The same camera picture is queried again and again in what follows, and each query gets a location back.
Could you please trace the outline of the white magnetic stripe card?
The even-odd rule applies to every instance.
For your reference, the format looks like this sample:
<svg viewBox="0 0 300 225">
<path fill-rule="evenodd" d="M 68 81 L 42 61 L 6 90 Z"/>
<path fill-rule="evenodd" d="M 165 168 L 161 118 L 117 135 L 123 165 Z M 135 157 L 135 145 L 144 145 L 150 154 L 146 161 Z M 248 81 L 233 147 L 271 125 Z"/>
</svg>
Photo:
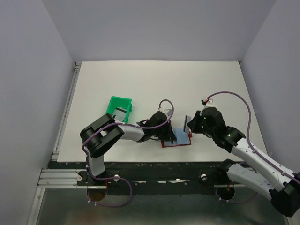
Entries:
<svg viewBox="0 0 300 225">
<path fill-rule="evenodd" d="M 188 115 L 186 115 L 185 116 L 185 119 L 184 119 L 184 125 L 183 125 L 183 131 L 185 132 L 185 133 L 189 133 L 189 131 L 190 131 L 190 128 L 189 128 L 189 126 L 188 126 L 188 123 L 190 122 L 192 120 L 192 118 L 191 118 L 191 116 L 188 116 Z"/>
</svg>

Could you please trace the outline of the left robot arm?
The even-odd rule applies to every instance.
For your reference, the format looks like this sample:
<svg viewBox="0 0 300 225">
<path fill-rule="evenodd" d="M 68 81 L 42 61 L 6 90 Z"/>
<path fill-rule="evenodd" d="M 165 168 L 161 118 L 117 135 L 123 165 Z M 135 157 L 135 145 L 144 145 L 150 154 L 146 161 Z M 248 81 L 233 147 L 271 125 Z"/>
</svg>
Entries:
<svg viewBox="0 0 300 225">
<path fill-rule="evenodd" d="M 93 185 L 103 182 L 104 154 L 120 139 L 137 143 L 153 137 L 160 141 L 175 141 L 170 122 L 171 114 L 171 110 L 157 111 L 149 119 L 135 124 L 121 122 L 105 114 L 84 128 L 80 132 L 80 138 L 86 153 L 88 180 Z"/>
</svg>

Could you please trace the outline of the green plastic card tray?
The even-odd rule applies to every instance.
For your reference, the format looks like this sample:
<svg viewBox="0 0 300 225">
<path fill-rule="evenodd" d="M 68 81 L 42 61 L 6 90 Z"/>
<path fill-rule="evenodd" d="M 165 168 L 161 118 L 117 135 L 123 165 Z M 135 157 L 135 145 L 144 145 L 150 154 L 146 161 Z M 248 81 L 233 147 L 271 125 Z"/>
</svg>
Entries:
<svg viewBox="0 0 300 225">
<path fill-rule="evenodd" d="M 127 123 L 129 121 L 129 115 L 132 112 L 132 99 L 123 98 L 117 96 L 111 96 L 110 102 L 108 104 L 106 114 L 110 114 L 113 117 L 113 111 L 116 107 L 121 107 L 127 110 L 126 118 L 123 122 Z"/>
</svg>

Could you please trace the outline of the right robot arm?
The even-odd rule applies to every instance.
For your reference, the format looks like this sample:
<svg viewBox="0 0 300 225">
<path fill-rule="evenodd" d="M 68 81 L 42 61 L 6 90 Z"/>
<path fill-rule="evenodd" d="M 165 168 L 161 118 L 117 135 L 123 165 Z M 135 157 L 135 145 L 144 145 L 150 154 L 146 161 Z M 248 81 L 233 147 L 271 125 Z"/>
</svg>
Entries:
<svg viewBox="0 0 300 225">
<path fill-rule="evenodd" d="M 203 134 L 229 153 L 242 159 L 252 170 L 235 162 L 226 161 L 216 171 L 218 182 L 242 184 L 268 199 L 272 206 L 286 217 L 292 217 L 300 208 L 300 174 L 260 151 L 235 127 L 225 124 L 215 107 L 197 111 L 187 127 L 195 134 Z"/>
</svg>

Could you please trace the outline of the red card holder wallet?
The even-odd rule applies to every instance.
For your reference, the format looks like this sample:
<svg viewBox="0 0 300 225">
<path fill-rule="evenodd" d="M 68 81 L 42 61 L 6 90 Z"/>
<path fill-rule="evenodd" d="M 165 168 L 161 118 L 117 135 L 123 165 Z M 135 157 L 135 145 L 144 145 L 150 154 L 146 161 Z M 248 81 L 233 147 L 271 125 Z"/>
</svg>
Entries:
<svg viewBox="0 0 300 225">
<path fill-rule="evenodd" d="M 169 148 L 169 147 L 178 147 L 178 146 L 189 146 L 191 145 L 191 138 L 192 134 L 189 132 L 188 134 L 183 131 L 183 127 L 176 127 L 172 128 L 172 122 L 169 121 L 166 127 L 165 132 L 159 138 L 161 140 L 162 148 Z M 175 146 L 164 146 L 164 141 L 177 141 Z"/>
</svg>

